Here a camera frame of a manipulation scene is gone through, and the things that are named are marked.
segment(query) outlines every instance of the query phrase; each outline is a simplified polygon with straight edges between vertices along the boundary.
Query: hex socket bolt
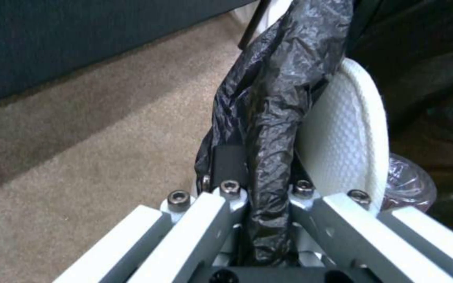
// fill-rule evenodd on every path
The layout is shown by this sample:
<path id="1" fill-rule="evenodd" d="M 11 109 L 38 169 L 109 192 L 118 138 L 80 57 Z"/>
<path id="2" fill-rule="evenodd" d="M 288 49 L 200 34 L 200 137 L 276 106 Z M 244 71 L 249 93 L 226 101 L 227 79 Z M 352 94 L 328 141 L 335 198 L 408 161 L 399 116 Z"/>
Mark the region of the hex socket bolt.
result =
<path id="1" fill-rule="evenodd" d="M 232 200 L 241 196 L 241 185 L 235 180 L 226 180 L 219 185 L 219 195 Z"/>
<path id="2" fill-rule="evenodd" d="M 372 202 L 370 195 L 362 190 L 350 190 L 347 192 L 347 196 L 364 209 L 368 209 L 370 207 L 370 203 Z"/>
<path id="3" fill-rule="evenodd" d="M 167 196 L 167 204 L 170 211 L 185 211 L 190 207 L 190 193 L 183 190 L 173 191 Z"/>
<path id="4" fill-rule="evenodd" d="M 298 180 L 293 186 L 293 195 L 300 198 L 311 198 L 316 188 L 307 180 Z"/>

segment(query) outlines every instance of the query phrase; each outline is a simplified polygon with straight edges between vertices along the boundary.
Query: beige carpet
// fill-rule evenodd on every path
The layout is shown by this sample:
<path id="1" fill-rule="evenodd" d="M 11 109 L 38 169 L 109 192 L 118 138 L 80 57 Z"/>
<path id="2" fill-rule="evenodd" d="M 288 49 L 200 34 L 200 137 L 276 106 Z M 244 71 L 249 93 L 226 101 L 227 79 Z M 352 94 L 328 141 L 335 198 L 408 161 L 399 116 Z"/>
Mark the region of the beige carpet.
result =
<path id="1" fill-rule="evenodd" d="M 242 32 L 214 18 L 0 102 L 0 282 L 52 281 L 138 204 L 190 188 Z"/>

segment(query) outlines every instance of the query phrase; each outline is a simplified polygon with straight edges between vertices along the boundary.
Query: black pole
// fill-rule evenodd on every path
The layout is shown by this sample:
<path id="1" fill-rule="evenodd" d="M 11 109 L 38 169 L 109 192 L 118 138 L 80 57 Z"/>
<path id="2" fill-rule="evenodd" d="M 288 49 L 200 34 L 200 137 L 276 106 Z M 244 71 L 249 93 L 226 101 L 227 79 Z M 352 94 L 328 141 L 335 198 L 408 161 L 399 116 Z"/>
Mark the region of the black pole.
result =
<path id="1" fill-rule="evenodd" d="M 251 18 L 251 20 L 249 21 L 248 27 L 246 28 L 246 31 L 244 32 L 244 35 L 239 42 L 238 47 L 240 50 L 244 50 L 244 48 L 248 46 L 251 38 L 253 37 L 253 34 L 255 33 L 256 28 L 258 27 L 258 24 L 261 21 L 263 14 L 265 14 L 265 11 L 270 4 L 270 1 L 271 0 L 260 0 L 255 14 L 253 14 L 253 18 Z"/>

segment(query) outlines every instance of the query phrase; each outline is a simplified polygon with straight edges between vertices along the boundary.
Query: dark blue wall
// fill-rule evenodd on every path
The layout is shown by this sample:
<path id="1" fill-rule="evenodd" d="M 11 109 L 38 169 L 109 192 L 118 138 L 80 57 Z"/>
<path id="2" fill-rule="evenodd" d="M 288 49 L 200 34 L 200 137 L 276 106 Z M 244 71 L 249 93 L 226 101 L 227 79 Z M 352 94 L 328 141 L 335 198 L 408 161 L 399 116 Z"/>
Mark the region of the dark blue wall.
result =
<path id="1" fill-rule="evenodd" d="M 0 98 L 253 0 L 0 0 Z"/>

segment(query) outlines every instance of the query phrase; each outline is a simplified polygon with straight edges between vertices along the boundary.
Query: black plastic bag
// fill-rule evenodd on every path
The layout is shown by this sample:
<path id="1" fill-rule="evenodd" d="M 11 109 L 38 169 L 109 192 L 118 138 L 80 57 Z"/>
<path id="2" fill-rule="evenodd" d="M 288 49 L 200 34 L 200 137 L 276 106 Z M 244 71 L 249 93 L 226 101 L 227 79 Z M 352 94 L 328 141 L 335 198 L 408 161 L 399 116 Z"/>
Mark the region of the black plastic bag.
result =
<path id="1" fill-rule="evenodd" d="M 198 180 L 210 173 L 216 145 L 246 146 L 250 214 L 245 265 L 288 260 L 286 192 L 296 131 L 343 58 L 351 18 L 352 0 L 294 0 L 241 54 L 216 93 L 212 129 L 195 170 Z"/>
<path id="2" fill-rule="evenodd" d="M 383 0 L 348 56 L 379 88 L 391 151 L 435 181 L 428 214 L 453 229 L 453 1 Z"/>

